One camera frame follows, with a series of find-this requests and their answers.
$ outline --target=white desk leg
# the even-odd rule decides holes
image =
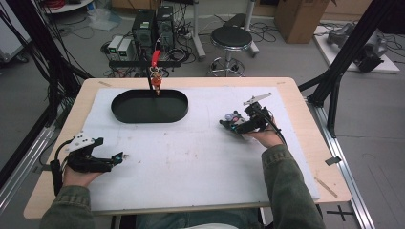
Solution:
[[[203,49],[202,42],[199,38],[199,0],[194,0],[194,30],[191,31],[191,37],[194,41],[199,61],[205,59],[205,50]]]
[[[249,0],[247,3],[246,20],[245,20],[245,30],[246,31],[250,31],[250,21],[252,19],[254,3],[255,3],[255,0]],[[257,48],[256,44],[253,41],[249,47],[249,51],[250,51],[252,57],[255,57],[256,54],[259,53],[259,49]]]

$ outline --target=stool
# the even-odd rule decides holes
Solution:
[[[226,54],[225,58],[218,57],[211,63],[208,73],[212,73],[215,76],[223,73],[225,77],[229,73],[245,76],[244,64],[232,58],[231,52],[249,48],[252,43],[250,33],[239,27],[220,27],[211,33],[211,42],[214,46],[226,50]]]

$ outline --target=stool seat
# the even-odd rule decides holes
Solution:
[[[240,51],[250,46],[252,36],[239,27],[219,27],[211,33],[211,42],[224,50]]]

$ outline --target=sleeve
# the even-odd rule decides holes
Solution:
[[[326,228],[287,146],[267,149],[262,162],[275,228]]]
[[[89,190],[81,186],[62,187],[51,208],[42,217],[39,228],[95,228]]]

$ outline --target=black tray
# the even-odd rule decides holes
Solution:
[[[188,99],[176,90],[130,90],[119,94],[111,104],[116,119],[123,123],[170,123],[181,120],[188,111]]]

